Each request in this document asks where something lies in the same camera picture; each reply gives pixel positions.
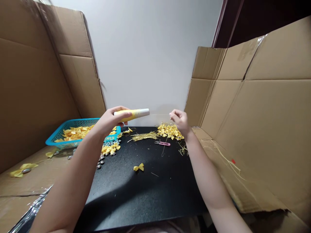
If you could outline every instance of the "blue plastic basket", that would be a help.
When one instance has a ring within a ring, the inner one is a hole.
[[[68,120],[61,124],[55,130],[55,132],[45,141],[45,144],[48,146],[56,146],[59,149],[68,149],[68,148],[74,148],[77,147],[82,139],[75,140],[75,141],[65,141],[65,142],[54,142],[57,139],[64,139],[62,134],[64,134],[63,129],[70,129],[70,127],[80,127],[80,126],[91,126],[96,124],[96,122],[99,120],[99,118],[86,118],[86,119],[74,119],[74,120]],[[121,133],[121,127],[117,126],[116,134],[109,135],[105,138],[106,141],[114,141],[118,138],[118,135]]]

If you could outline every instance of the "hand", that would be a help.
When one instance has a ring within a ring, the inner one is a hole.
[[[174,123],[176,124],[181,135],[186,138],[189,135],[189,133],[192,131],[188,125],[187,113],[174,109],[169,114],[169,116],[171,117],[171,120],[174,121]]]
[[[119,123],[119,121],[125,117],[132,116],[132,113],[121,113],[116,116],[113,115],[114,112],[117,112],[120,110],[129,110],[129,109],[123,106],[118,106],[118,107],[108,109],[102,115],[102,117],[98,120],[94,128],[96,128],[99,132],[101,132],[106,137],[110,134],[110,132],[115,126],[123,127],[124,124],[127,125],[127,121],[124,122],[124,124]]]

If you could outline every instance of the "left hand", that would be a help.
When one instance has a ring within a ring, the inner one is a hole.
[[[112,131],[112,129],[115,126],[123,127],[124,124],[127,125],[127,121],[123,123],[119,123],[119,121],[125,117],[132,116],[132,113],[121,113],[116,116],[113,115],[114,112],[120,111],[120,110],[129,110],[126,107],[118,106],[108,109],[102,117],[98,120],[94,128],[97,128],[100,132],[102,132],[105,137],[109,135],[109,133]]]

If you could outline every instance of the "metal bead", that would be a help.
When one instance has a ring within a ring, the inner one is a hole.
[[[28,172],[30,172],[30,171],[31,171],[31,169],[30,169],[30,168],[27,168],[27,169],[22,170],[22,173],[23,173],[23,174],[26,174],[26,173],[28,173]]]

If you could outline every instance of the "cardboard panel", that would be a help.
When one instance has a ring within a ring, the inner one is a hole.
[[[39,4],[59,54],[93,57],[81,11]]]
[[[244,81],[215,140],[306,223],[311,192],[311,80]]]
[[[311,16],[270,32],[246,79],[310,79]]]
[[[199,47],[192,78],[216,80],[225,49]]]
[[[0,197],[1,232],[9,232],[37,198],[38,196]]]
[[[191,79],[185,108],[190,126],[201,125],[213,82],[205,79]]]
[[[242,82],[217,80],[201,128],[215,138]]]
[[[106,108],[93,58],[60,55],[60,59],[81,117],[101,117]]]
[[[257,37],[228,48],[218,80],[243,80],[260,41],[261,37]]]
[[[248,181],[248,169],[242,161],[238,160],[228,151],[224,150],[214,140],[209,140],[209,135],[202,129],[200,133],[196,132],[201,145],[207,156],[213,162],[224,181],[230,196],[242,213],[251,213],[256,211],[272,211],[276,209],[286,209],[286,206],[262,183]],[[241,169],[240,176],[228,161],[236,160],[236,165]]]
[[[0,15],[0,38],[52,51],[50,39],[34,1],[1,0]]]
[[[59,155],[50,161],[38,163],[39,166],[22,178],[11,178],[8,173],[19,169],[24,163],[37,163],[46,160],[45,153],[51,152],[53,149],[54,147],[46,146],[0,174],[0,198],[4,196],[39,195],[51,187],[70,163],[66,155]]]
[[[45,146],[64,121],[79,118],[54,52],[0,39],[0,173]]]

